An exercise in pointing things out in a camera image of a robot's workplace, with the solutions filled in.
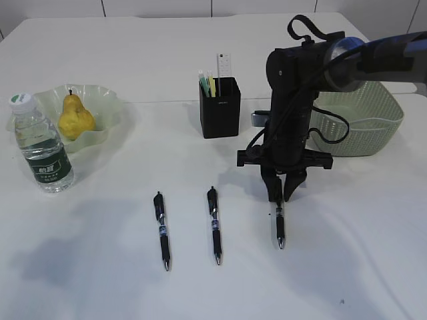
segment bottle cap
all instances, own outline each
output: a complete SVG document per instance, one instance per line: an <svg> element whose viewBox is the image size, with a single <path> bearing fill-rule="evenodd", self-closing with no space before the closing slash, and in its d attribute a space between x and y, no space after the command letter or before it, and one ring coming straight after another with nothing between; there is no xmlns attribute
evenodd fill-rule
<svg viewBox="0 0 427 320"><path fill-rule="evenodd" d="M37 102L29 93L20 93L10 98L9 105L13 113L20 115L34 110L37 106Z"/></svg>

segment green plastic basket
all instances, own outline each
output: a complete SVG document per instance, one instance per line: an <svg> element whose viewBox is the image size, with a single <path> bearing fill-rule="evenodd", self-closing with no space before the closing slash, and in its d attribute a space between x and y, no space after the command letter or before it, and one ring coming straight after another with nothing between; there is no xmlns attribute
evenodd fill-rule
<svg viewBox="0 0 427 320"><path fill-rule="evenodd" d="M398 102L379 82L366 82L351 93L320 93L314 105L341 115L350 123L347 138L335 145L325 143L317 133L311 135L320 151L337 157L360 157L379 152L404 117ZM315 111L310 127L318 128L329 140L341 138L347 130L341 120Z"/></svg>

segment white wall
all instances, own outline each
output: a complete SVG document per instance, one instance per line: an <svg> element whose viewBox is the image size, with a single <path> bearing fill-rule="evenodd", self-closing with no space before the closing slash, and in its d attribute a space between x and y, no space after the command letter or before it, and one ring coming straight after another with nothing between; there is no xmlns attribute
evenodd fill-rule
<svg viewBox="0 0 427 320"><path fill-rule="evenodd" d="M103 0L108 17L210 17L210 0Z"/></svg>
<svg viewBox="0 0 427 320"><path fill-rule="evenodd" d="M314 12L316 0L213 0L214 17L243 13Z"/></svg>
<svg viewBox="0 0 427 320"><path fill-rule="evenodd" d="M4 36L26 18L44 17L103 17L101 0L0 0Z"/></svg>
<svg viewBox="0 0 427 320"><path fill-rule="evenodd" d="M421 0L409 32L427 31L427 0Z"/></svg>
<svg viewBox="0 0 427 320"><path fill-rule="evenodd" d="M316 11L342 13L367 38L373 40L406 33L417 1L318 0Z"/></svg>
<svg viewBox="0 0 427 320"><path fill-rule="evenodd" d="M107 16L209 17L239 13L340 12L369 39L406 33L418 0L103 0ZM102 17L101 0L0 0L8 35L28 17ZM427 29L420 0L410 31Z"/></svg>

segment pen grip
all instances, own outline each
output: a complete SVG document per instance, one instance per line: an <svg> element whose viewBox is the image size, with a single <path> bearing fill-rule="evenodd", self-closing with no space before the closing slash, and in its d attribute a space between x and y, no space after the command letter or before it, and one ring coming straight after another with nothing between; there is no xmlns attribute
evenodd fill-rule
<svg viewBox="0 0 427 320"><path fill-rule="evenodd" d="M277 238L285 238L285 219L283 215L276 217L276 234Z"/></svg>
<svg viewBox="0 0 427 320"><path fill-rule="evenodd" d="M169 239L167 235L162 235L160 237L160 247L161 247L161 258L163 260L169 261L171 259L171 253L169 251Z"/></svg>
<svg viewBox="0 0 427 320"><path fill-rule="evenodd" d="M212 238L213 238L213 253L222 254L220 230L213 230Z"/></svg>

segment black pen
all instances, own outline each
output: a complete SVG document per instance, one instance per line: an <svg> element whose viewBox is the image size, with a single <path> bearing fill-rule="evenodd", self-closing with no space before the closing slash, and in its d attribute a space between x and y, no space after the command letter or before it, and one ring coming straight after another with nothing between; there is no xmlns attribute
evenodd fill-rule
<svg viewBox="0 0 427 320"><path fill-rule="evenodd" d="M221 265L222 249L220 222L218 221L218 194L214 187L207 192L207 202L209 203L209 213L212 216L213 254L217 265Z"/></svg>
<svg viewBox="0 0 427 320"><path fill-rule="evenodd" d="M284 218L284 210L283 210L283 194L282 194L282 181L277 179L276 183L278 190L280 192L276 197L276 237L278 239L278 245L280 249L285 247L285 218Z"/></svg>
<svg viewBox="0 0 427 320"><path fill-rule="evenodd" d="M171 253L169 251L169 239L167 237L167 228L165 223L165 205L163 203L163 195L160 191L154 197L154 209L155 218L159 221L159 235L160 235L160 247L161 247L161 258L165 265L166 271L170 269Z"/></svg>

